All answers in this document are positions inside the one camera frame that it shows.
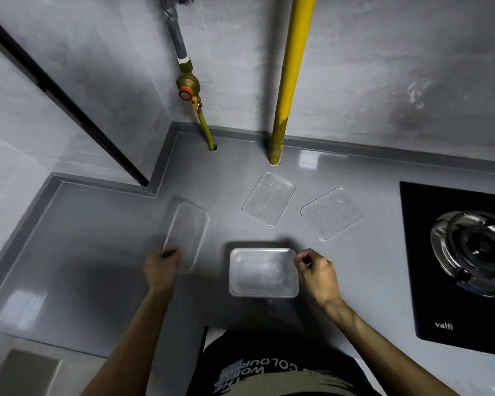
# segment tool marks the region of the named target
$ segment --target clear plastic container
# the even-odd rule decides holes
[[[229,292],[237,297],[294,298],[299,275],[291,249],[234,249],[229,259]]]
[[[363,212],[342,188],[332,190],[301,209],[310,229],[326,240],[363,217]]]
[[[266,172],[258,181],[242,209],[263,223],[274,226],[294,191],[294,184],[271,172]]]
[[[178,273],[190,273],[193,270],[208,223],[209,216],[197,205],[181,202],[176,207],[164,248],[181,249]]]

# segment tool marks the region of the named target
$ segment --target gas stove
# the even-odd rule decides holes
[[[416,335],[495,354],[495,195],[400,192]]]

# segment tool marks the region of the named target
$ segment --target kitchen counter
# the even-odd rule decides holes
[[[142,259],[164,239],[173,206],[186,199],[202,207],[210,223],[193,273],[177,282],[160,335],[154,363],[159,393],[184,394],[205,325],[279,328],[327,340],[357,356],[303,290],[296,299],[281,300],[229,294],[231,249],[286,246],[310,247],[330,259],[350,306],[431,373],[474,383],[491,394],[495,355],[416,337],[399,182],[495,193],[495,174],[290,146],[284,147],[282,163],[271,167],[258,142],[228,137],[215,141],[218,150],[209,152],[198,134],[178,133],[156,198],[63,183],[0,288],[0,329],[86,353],[109,354],[144,290]],[[296,186],[273,227],[242,211],[267,171]],[[350,194],[363,217],[322,241],[300,210],[336,187]],[[102,291],[113,283],[119,284],[118,294],[111,293],[115,299]],[[28,325],[4,319],[6,303],[19,289],[45,297]],[[78,292],[82,296],[74,299]],[[85,309],[89,297],[97,304]],[[111,300],[120,308],[110,310]],[[73,330],[67,326],[72,322]]]

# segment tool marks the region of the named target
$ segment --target wall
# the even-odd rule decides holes
[[[136,184],[2,53],[0,139],[54,172]]]
[[[271,130],[290,5],[178,7],[210,124]],[[192,120],[156,3],[121,9],[173,119]],[[317,0],[302,63],[289,134],[495,160],[495,0]]]
[[[0,0],[0,24],[150,178],[170,117],[114,0]]]
[[[0,140],[0,250],[50,170]]]
[[[178,7],[210,124],[271,130],[290,4]],[[0,0],[0,22],[145,171],[194,119],[157,0]],[[289,134],[495,160],[495,0],[317,0],[302,63]]]

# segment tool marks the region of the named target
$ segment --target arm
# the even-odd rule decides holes
[[[304,259],[312,261],[310,268]],[[334,265],[312,249],[297,254],[295,265],[308,292],[341,329],[391,396],[458,396],[419,366],[353,311],[339,294]]]
[[[179,250],[161,248],[145,260],[149,292],[123,339],[81,396],[144,396],[163,318],[172,298]]]

